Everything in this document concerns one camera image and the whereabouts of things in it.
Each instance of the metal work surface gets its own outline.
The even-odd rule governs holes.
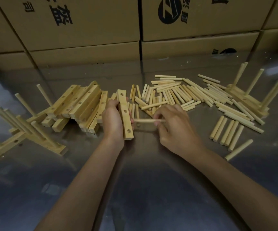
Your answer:
[[[155,74],[189,78],[206,87],[203,74],[231,84],[244,62],[244,54],[183,57],[67,68],[0,73],[0,105],[16,115],[30,115],[14,96],[21,96],[36,112],[48,107],[37,89],[41,84],[54,101],[72,84],[87,86],[96,80],[109,96],[117,89],[138,84],[142,90]],[[246,90],[260,68],[265,69],[251,92],[262,100],[278,79],[278,55],[254,56],[237,86]],[[270,115],[261,135],[245,128],[237,145],[254,143],[230,163],[278,196],[278,95],[269,105]],[[206,146],[221,156],[229,152],[209,139],[222,116],[215,106],[200,104],[188,111]],[[11,135],[0,118],[0,141]],[[76,123],[64,130],[46,131],[69,150],[63,156],[24,140],[0,157],[0,231],[33,230],[79,172],[102,138],[84,133]],[[159,143],[156,128],[141,124],[127,141],[106,187],[95,230],[249,230],[222,194],[194,167]]]

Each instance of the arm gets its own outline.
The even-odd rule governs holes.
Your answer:
[[[116,100],[108,102],[102,113],[104,137],[101,143],[35,230],[92,229],[103,192],[124,146],[117,104]]]
[[[165,105],[154,118],[160,142],[201,171],[228,199],[252,230],[278,230],[278,198],[206,149],[179,105]]]

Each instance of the forearm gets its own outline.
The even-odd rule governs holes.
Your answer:
[[[252,230],[278,230],[278,198],[209,150],[185,160],[228,199]]]
[[[120,148],[102,140],[36,230],[91,230]]]

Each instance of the hand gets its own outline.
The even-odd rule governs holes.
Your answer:
[[[110,140],[117,147],[124,147],[124,137],[123,137],[123,124],[120,113],[118,111],[117,100],[109,100],[106,104],[106,108],[102,113],[103,117],[103,132],[104,139]],[[133,124],[134,120],[132,119],[130,113],[130,121]]]
[[[154,114],[154,119],[163,116],[166,120],[166,127],[156,121],[159,131],[159,140],[162,145],[173,153],[185,157],[185,155],[199,154],[206,150],[201,139],[189,122],[186,111],[180,105],[164,105]]]

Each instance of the right hand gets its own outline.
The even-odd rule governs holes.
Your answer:
[[[164,105],[154,114],[154,119],[163,116],[166,127],[156,121],[160,143],[173,153],[185,157],[199,154],[206,150],[201,139],[189,122],[186,111],[180,105]]]

